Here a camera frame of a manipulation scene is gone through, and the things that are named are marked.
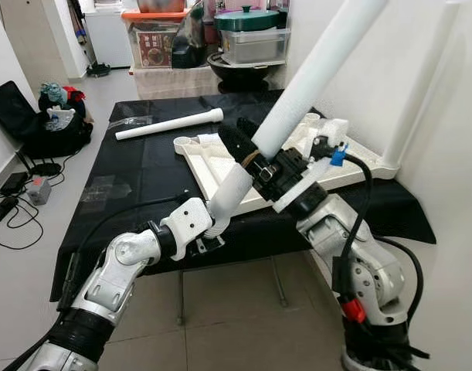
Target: table leg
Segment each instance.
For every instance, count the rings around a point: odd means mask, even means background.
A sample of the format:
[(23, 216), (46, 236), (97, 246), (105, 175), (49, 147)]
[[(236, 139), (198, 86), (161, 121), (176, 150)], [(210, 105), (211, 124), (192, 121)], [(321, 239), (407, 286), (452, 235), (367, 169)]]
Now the table leg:
[(279, 271), (277, 269), (277, 262), (275, 261), (273, 257), (270, 257), (270, 260), (272, 262), (273, 276), (275, 277), (275, 284), (277, 285), (277, 290), (279, 293), (280, 305), (286, 308), (289, 304), (287, 303), (287, 299), (284, 293), (284, 287), (282, 286), (282, 281), (280, 280)]
[(183, 326), (185, 323), (184, 317), (184, 271), (178, 271), (178, 315), (177, 324)]

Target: black table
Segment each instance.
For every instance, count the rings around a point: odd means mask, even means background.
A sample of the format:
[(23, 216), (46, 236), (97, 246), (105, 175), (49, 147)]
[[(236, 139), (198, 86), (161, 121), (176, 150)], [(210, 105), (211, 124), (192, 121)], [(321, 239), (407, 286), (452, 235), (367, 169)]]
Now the black table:
[[(150, 115), (154, 122), (197, 114), (215, 107), (224, 111), (225, 122), (235, 124), (238, 117), (261, 122), (281, 94), (281, 90), (265, 93), (224, 94), (167, 100), (137, 100), (115, 104), (110, 122), (126, 117)], [(154, 134), (126, 141), (117, 141), (115, 133), (127, 125), (111, 125), (101, 144), (86, 187), (59, 249), (54, 273), (51, 301), (57, 301), (72, 252), (98, 220), (126, 206), (143, 201), (173, 196), (189, 189), (193, 196), (202, 197), (184, 157), (176, 155), (172, 141), (179, 136), (193, 137), (214, 133), (217, 124)], [(363, 185), (351, 185), (336, 190), (352, 207), (358, 208), (363, 197)], [(159, 222), (178, 205), (164, 203), (121, 214), (105, 223), (87, 244), (80, 270), (81, 281), (93, 269), (108, 243), (118, 234), (136, 230), (148, 220)], [(366, 216), (372, 231), (381, 235), (407, 237), (435, 243), (416, 198), (395, 180), (375, 181), (372, 205)], [(257, 210), (233, 218), (222, 235), (226, 245), (209, 254), (187, 256), (174, 262), (162, 260), (146, 268), (144, 274), (157, 274), (178, 269), (192, 269), (213, 264), (225, 264), (306, 250), (309, 245), (295, 229), (295, 220), (288, 214), (276, 214), (271, 208)]]

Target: white pvc pipe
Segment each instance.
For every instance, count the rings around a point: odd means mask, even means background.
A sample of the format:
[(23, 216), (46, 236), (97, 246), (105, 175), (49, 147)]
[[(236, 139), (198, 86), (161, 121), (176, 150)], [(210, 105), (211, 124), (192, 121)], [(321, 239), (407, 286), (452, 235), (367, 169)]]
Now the white pvc pipe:
[(230, 223), (230, 217), (252, 186), (251, 175), (236, 163), (208, 204), (210, 215), (215, 220), (215, 224), (205, 232), (205, 237), (214, 238), (226, 230)]
[(445, 45), (452, 31), (462, 1), (448, 1), (436, 27), (431, 47), (423, 62), (415, 85), (409, 93), (394, 134), (390, 138), (379, 163), (387, 168), (398, 168), (410, 138), (433, 96), (434, 76), (441, 64)]
[(388, 0), (347, 0), (253, 136), (272, 159), (358, 45)]
[[(266, 158), (271, 159), (280, 150), (386, 2), (347, 0), (343, 4), (253, 136), (253, 143)], [(252, 183), (251, 176), (240, 165), (233, 167), (209, 203), (216, 224), (206, 232), (208, 238), (225, 230)]]
[(123, 139), (129, 139), (139, 137), (141, 135), (159, 133), (161, 131), (167, 131), (178, 128), (185, 128), (186, 126), (204, 124), (205, 122), (219, 122), (223, 120), (223, 111), (220, 108), (215, 108), (208, 112), (201, 114), (192, 114), (191, 116), (185, 116), (176, 118), (174, 120), (158, 122), (157, 124), (151, 124), (142, 126), (140, 128), (134, 128), (126, 131), (119, 131), (115, 134), (115, 138), (118, 141)]

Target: plastic storage box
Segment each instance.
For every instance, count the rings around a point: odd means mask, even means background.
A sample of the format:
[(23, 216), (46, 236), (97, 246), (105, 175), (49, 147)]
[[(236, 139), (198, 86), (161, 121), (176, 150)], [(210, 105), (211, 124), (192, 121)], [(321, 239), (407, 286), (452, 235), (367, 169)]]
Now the plastic storage box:
[(171, 67), (171, 47), (179, 24), (187, 12), (123, 12), (127, 36), (133, 53), (134, 68)]
[(290, 29), (221, 31), (222, 58), (231, 65), (257, 66), (285, 63)]

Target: red connector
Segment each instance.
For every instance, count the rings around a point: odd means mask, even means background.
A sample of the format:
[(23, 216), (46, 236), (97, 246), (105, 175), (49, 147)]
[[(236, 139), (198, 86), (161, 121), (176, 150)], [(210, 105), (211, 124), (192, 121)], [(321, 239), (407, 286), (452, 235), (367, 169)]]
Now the red connector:
[(344, 311), (345, 317), (351, 322), (363, 323), (366, 319), (365, 309), (362, 307), (361, 302), (355, 298), (347, 303), (341, 303), (342, 311)]

